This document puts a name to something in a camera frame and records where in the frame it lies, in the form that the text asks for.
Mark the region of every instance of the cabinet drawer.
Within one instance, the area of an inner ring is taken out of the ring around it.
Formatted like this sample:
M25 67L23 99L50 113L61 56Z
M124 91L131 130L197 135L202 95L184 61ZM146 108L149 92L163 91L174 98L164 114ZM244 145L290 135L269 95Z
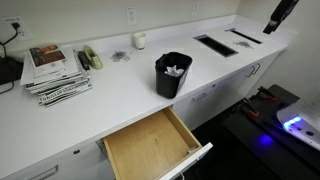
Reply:
M199 160L202 147L170 109L156 112L103 139L117 180L171 179Z

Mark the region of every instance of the white wall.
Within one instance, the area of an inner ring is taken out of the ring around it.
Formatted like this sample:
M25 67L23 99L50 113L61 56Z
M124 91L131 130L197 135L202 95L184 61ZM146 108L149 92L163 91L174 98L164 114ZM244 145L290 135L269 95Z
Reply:
M280 0L242 0L237 14L267 24ZM278 84L302 97L320 96L320 1L300 0L280 28L298 33L254 87Z
M21 16L35 36L8 44L12 52L48 42L66 44L235 14L239 3L201 0L198 15L192 17L192 0L0 0L0 17ZM138 24L127 26L125 7L133 5ZM0 40L10 35L1 21Z

